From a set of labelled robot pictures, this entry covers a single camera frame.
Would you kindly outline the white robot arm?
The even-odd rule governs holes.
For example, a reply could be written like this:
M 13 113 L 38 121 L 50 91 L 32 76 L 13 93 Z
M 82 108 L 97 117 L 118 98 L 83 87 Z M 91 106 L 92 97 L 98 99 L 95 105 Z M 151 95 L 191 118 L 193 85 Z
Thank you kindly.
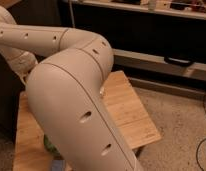
M 0 6 L 0 54 L 25 82 L 31 112 L 74 171 L 143 171 L 101 99 L 114 62 L 103 36 L 19 25 Z

